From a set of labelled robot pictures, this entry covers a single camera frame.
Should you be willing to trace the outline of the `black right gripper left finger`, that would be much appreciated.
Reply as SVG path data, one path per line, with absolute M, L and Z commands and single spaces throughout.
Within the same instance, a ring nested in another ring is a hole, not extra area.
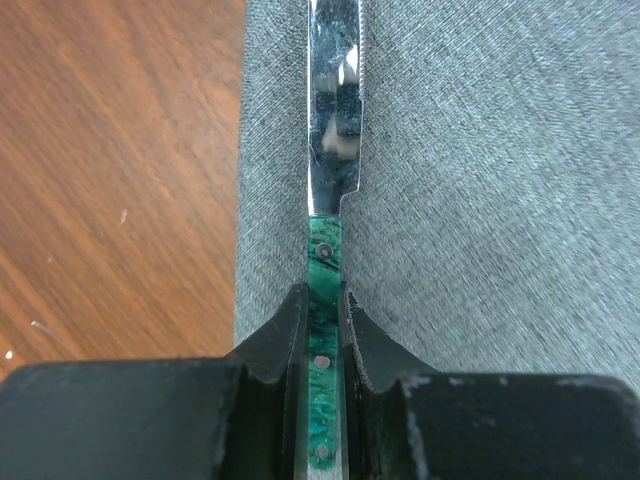
M 290 479 L 308 293 L 221 358 L 67 361 L 1 385 L 5 479 Z

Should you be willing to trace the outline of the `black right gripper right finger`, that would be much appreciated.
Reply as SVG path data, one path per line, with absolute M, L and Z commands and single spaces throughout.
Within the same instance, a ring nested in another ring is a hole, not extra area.
M 439 371 L 341 289 L 354 479 L 635 479 L 639 399 L 600 375 Z

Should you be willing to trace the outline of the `grey cloth napkin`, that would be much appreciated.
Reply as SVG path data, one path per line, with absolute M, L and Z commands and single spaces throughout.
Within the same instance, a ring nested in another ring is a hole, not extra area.
M 639 5 L 368 1 L 359 305 L 444 371 L 639 383 Z

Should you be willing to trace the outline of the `green handled steak knife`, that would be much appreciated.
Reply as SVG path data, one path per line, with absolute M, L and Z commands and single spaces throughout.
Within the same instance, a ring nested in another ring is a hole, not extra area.
M 362 4 L 311 1 L 307 28 L 308 394 L 302 479 L 345 479 L 343 199 L 359 189 Z

